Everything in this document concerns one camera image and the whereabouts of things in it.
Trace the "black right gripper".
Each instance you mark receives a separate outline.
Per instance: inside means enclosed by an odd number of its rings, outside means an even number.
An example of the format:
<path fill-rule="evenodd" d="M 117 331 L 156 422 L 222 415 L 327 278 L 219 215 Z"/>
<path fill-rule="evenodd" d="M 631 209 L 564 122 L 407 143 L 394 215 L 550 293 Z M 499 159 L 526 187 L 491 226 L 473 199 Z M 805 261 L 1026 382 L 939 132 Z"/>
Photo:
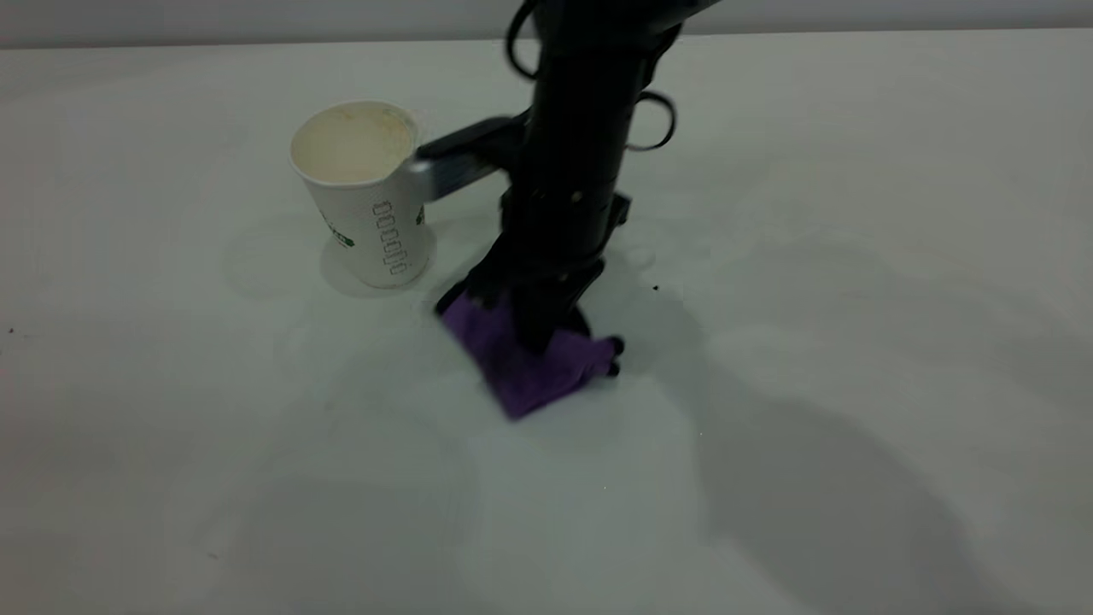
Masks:
<path fill-rule="evenodd" d="M 517 343 L 545 353 L 555 332 L 590 338 L 578 301 L 604 272 L 606 245 L 628 222 L 622 192 L 571 192 L 559 199 L 512 184 L 500 200 L 500 249 L 490 249 L 465 277 L 465 295 L 492 310 L 514 289 Z"/>

